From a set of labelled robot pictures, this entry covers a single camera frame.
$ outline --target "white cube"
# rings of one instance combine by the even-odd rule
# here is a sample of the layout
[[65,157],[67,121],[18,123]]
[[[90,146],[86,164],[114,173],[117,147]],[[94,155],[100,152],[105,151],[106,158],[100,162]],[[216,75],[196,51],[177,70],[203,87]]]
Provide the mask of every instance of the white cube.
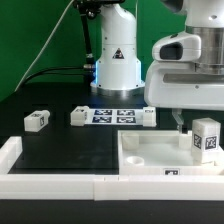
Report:
[[143,126],[156,127],[156,108],[143,107]]
[[24,119],[25,131],[38,132],[45,127],[49,121],[50,112],[47,110],[35,111]]
[[87,119],[89,107],[76,107],[71,113],[72,126],[84,126]]
[[217,160],[221,124],[210,118],[193,121],[192,156],[200,163]]

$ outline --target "warning label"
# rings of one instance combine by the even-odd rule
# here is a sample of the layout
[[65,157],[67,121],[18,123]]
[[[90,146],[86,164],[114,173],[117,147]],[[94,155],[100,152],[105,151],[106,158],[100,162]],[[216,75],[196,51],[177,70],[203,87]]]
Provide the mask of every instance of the warning label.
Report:
[[113,59],[124,59],[124,55],[120,48],[117,49],[116,53],[113,56]]

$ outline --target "white tray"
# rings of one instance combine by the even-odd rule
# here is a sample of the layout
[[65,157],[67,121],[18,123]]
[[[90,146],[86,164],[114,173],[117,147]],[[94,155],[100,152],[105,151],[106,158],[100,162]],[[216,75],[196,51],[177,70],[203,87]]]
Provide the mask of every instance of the white tray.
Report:
[[[132,145],[136,145],[135,141],[139,136],[139,147],[127,149],[123,142],[124,135],[126,139],[130,138]],[[188,141],[191,141],[191,135],[192,133],[189,132],[186,136]],[[214,163],[198,165],[191,155],[191,143],[188,143],[189,147],[185,149],[180,148],[179,137],[178,131],[119,131],[119,174],[220,175],[224,173],[224,167],[215,166]]]

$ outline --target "black table surface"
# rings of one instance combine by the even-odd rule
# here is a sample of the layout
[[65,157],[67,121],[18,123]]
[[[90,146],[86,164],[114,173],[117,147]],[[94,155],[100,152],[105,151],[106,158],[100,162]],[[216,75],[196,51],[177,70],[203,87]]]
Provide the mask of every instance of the black table surface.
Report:
[[[23,153],[9,174],[118,174],[118,130],[152,130],[141,126],[72,127],[77,106],[142,109],[142,95],[128,99],[91,94],[83,84],[32,83],[0,103],[0,146],[22,136]],[[49,125],[24,132],[24,117],[49,110]],[[223,112],[183,112],[192,119],[211,117],[223,124]],[[157,127],[175,130],[171,110],[157,111]],[[0,201],[0,223],[211,223],[223,222],[224,202],[206,201]]]

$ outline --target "cable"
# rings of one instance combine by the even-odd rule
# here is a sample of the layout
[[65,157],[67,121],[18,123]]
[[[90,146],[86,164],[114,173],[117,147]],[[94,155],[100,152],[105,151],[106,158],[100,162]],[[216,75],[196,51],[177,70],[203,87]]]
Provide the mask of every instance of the cable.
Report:
[[41,51],[39,52],[39,54],[37,55],[37,57],[35,58],[35,60],[33,61],[33,63],[30,65],[30,67],[27,69],[27,71],[25,72],[25,74],[23,75],[22,79],[20,80],[19,84],[17,85],[15,92],[20,88],[21,83],[23,83],[23,81],[26,79],[27,75],[29,74],[29,72],[31,71],[31,69],[34,67],[34,65],[37,63],[37,61],[39,60],[39,58],[41,57],[41,55],[43,54],[43,52],[45,51],[45,49],[47,48],[48,44],[50,43],[52,37],[54,36],[55,32],[57,31],[59,25],[61,24],[62,20],[64,19],[66,13],[68,12],[70,6],[72,5],[72,3],[74,2],[74,0],[72,0],[68,6],[65,8],[64,12],[62,13],[60,19],[58,20],[56,26],[54,27],[53,31],[51,32],[50,36],[48,37],[46,43],[44,44],[43,48],[41,49]]
[[71,71],[71,70],[83,70],[83,67],[53,67],[53,68],[46,68],[43,69],[39,72],[36,72],[28,77],[26,77],[20,84],[21,88],[22,86],[24,86],[28,81],[30,81],[31,79],[37,77],[37,76],[41,76],[41,75],[48,75],[48,74],[59,74],[59,73],[55,73],[56,71]]
[[91,74],[86,74],[86,73],[80,73],[80,74],[78,74],[78,73],[58,73],[58,72],[48,72],[48,73],[41,73],[41,74],[36,73],[36,74],[33,74],[33,75],[27,77],[27,78],[23,81],[23,83],[21,84],[21,87],[22,87],[23,85],[25,85],[27,82],[29,82],[31,79],[36,78],[36,77],[38,77],[38,76],[42,76],[42,75],[89,76],[89,75],[91,75]]

